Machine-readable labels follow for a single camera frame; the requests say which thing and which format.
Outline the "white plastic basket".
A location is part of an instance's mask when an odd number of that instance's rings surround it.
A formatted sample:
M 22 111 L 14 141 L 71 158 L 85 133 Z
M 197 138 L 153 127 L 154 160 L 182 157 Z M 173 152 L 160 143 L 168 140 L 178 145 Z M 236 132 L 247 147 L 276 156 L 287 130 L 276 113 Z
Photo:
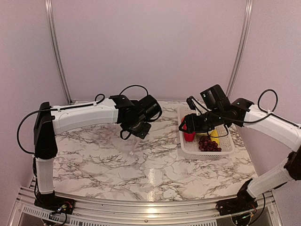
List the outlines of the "white plastic basket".
M 215 127 L 215 130 L 209 132 L 212 141 L 217 143 L 216 151 L 201 151 L 199 141 L 206 133 L 196 133 L 192 141 L 185 140 L 182 131 L 179 132 L 181 149 L 186 159 L 190 160 L 219 160 L 228 157 L 234 152 L 235 146 L 230 135 L 230 130 L 223 125 Z

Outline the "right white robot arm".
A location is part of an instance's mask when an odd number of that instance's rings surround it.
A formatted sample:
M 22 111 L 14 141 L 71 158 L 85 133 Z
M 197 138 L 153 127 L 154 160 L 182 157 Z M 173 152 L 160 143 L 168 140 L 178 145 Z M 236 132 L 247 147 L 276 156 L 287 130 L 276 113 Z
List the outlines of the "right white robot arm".
M 259 105 L 243 98 L 228 106 L 208 106 L 205 113 L 190 113 L 179 117 L 182 133 L 205 133 L 217 126 L 236 124 L 265 134 L 291 149 L 280 164 L 246 181 L 237 196 L 220 200 L 216 209 L 221 216 L 250 210 L 258 206 L 256 199 L 272 189 L 277 189 L 292 180 L 301 178 L 301 127 L 273 112 L 263 111 Z

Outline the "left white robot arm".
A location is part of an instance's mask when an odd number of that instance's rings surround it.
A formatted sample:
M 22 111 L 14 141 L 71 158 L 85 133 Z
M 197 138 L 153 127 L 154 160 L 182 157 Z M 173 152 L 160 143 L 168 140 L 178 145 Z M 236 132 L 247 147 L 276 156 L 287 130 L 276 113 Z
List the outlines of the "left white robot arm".
M 58 155 L 57 136 L 93 126 L 119 125 L 123 140 L 135 136 L 144 139 L 161 107 L 150 94 L 136 100 L 113 95 L 74 105 L 51 105 L 44 102 L 36 112 L 34 124 L 33 173 L 35 206 L 48 210 L 71 211 L 75 201 L 56 195 L 54 161 Z

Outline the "clear zip top bag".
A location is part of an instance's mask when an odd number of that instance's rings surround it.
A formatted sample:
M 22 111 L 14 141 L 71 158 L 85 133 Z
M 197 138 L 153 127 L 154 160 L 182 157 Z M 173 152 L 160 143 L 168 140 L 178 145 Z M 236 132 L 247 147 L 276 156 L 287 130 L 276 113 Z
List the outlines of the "clear zip top bag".
M 122 153 L 133 155 L 138 144 L 138 138 L 132 137 L 127 140 L 121 140 L 120 143 L 116 145 L 116 147 Z

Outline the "red bell pepper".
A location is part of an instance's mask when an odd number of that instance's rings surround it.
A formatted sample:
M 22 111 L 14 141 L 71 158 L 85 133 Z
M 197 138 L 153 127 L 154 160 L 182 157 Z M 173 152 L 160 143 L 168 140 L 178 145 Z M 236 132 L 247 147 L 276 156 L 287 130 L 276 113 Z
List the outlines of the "red bell pepper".
M 187 130 L 186 124 L 183 125 L 182 129 Z M 195 138 L 195 132 L 191 134 L 184 132 L 183 135 L 186 142 L 192 142 Z

